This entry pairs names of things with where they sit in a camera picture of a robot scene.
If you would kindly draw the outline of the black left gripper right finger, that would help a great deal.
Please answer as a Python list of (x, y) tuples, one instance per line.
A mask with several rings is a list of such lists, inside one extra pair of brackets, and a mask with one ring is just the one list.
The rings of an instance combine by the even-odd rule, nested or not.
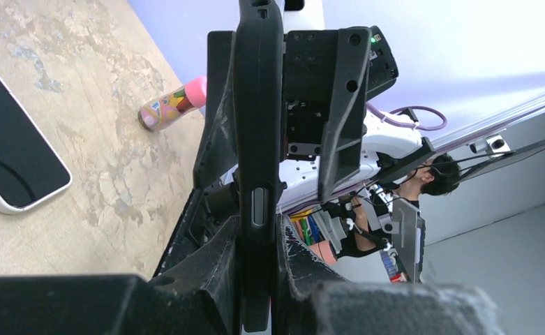
[(462, 285), (353, 283), (276, 221), (277, 334), (503, 334), (492, 300)]

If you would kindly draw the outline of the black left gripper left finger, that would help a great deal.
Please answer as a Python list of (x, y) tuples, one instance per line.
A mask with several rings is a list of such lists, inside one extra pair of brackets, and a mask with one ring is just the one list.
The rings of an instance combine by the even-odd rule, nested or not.
[(0, 277), (0, 334), (238, 334), (238, 218), (175, 267), (134, 274)]

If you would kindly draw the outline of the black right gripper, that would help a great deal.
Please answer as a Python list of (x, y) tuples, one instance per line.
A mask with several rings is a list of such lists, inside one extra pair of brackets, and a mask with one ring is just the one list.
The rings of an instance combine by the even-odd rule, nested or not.
[[(232, 102), (233, 31), (207, 35), (207, 104), (193, 185), (204, 189), (237, 164)], [(283, 98), (287, 158), (320, 157), (326, 202), (360, 166), (365, 104), (396, 82), (398, 67), (377, 26), (291, 31), (285, 36)]]

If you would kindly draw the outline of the black phone case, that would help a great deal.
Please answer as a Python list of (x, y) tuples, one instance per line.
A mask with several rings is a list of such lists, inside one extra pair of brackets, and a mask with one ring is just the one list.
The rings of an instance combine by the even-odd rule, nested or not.
[[(267, 329), (281, 157), (283, 27), (273, 1), (240, 1), (233, 47), (234, 114), (239, 167), (241, 321), (248, 333)], [(267, 190), (263, 226), (251, 221), (251, 193)]]

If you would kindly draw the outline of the black phone silver edge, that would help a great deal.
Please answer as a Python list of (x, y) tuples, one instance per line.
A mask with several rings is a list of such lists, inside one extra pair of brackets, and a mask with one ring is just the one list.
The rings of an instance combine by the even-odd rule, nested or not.
[(264, 188), (256, 188), (251, 193), (251, 221), (256, 227), (263, 226), (266, 218), (267, 205), (267, 190)]

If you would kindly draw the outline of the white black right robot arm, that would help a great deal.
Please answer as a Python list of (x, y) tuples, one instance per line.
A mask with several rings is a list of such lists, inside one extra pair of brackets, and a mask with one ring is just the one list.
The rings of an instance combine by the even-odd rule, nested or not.
[(433, 153), (413, 114), (372, 113), (398, 68), (369, 24), (321, 29), (274, 1), (241, 1), (207, 36), (206, 124), (194, 191), (213, 215), (289, 211), (404, 177)]

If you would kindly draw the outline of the pink cap bottle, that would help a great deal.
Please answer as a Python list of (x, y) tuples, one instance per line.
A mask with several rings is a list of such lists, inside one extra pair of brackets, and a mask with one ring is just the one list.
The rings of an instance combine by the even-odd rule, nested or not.
[(177, 90), (149, 101), (137, 112), (141, 126), (149, 132), (161, 131), (177, 119), (207, 102), (207, 78), (199, 76)]

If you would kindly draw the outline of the aluminium frame rail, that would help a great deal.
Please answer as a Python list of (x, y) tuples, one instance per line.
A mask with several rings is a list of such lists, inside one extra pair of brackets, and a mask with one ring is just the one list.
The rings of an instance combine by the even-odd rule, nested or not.
[(492, 116), (480, 117), (467, 126), (433, 140), (432, 144), (435, 153), (442, 154), (542, 113), (545, 113), (545, 94), (497, 112)]

